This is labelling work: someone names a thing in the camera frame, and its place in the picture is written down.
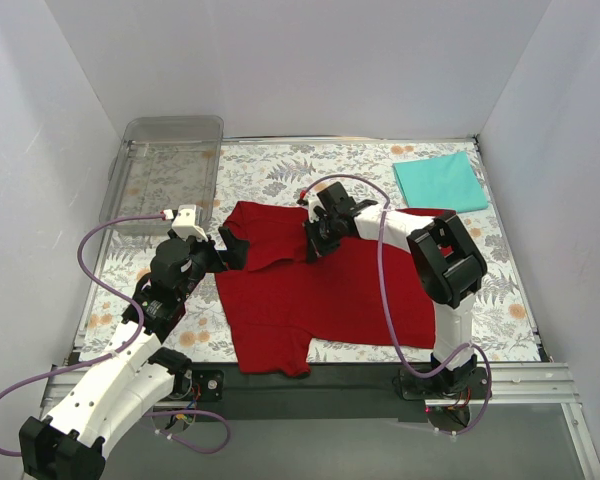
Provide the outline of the red t shirt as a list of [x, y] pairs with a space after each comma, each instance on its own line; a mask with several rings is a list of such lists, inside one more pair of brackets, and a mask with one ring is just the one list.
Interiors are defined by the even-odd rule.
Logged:
[[410, 254], [384, 248], [390, 312], [381, 305], [374, 240], [345, 238], [333, 254], [306, 262], [301, 207], [240, 201], [225, 220], [250, 243], [243, 270], [216, 275], [238, 366], [246, 374], [309, 373], [312, 340], [388, 346], [434, 345], [434, 312]]

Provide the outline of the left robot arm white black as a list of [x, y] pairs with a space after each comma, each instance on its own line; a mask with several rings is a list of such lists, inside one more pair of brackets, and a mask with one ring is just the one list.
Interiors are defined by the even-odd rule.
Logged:
[[186, 389], [191, 361], [164, 347], [185, 313], [185, 302], [209, 273], [241, 270], [249, 243], [227, 227], [217, 249], [203, 235], [170, 230], [150, 271], [137, 283], [105, 360], [92, 365], [42, 419], [19, 430], [24, 471], [35, 479], [98, 479], [121, 438], [154, 405]]

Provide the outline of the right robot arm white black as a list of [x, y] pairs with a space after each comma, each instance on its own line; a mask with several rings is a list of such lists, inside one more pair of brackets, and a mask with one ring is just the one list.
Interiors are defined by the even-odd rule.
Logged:
[[374, 240], [383, 312], [390, 312], [384, 248], [410, 254], [420, 285], [433, 306], [435, 338], [427, 372], [403, 364], [412, 387], [441, 396], [467, 395], [477, 361], [485, 353], [472, 341], [472, 309], [487, 273], [484, 257], [457, 214], [416, 216], [391, 208], [388, 201], [356, 201], [335, 182], [316, 198], [301, 193], [308, 210], [304, 229], [307, 258], [314, 262], [333, 253], [344, 238]]

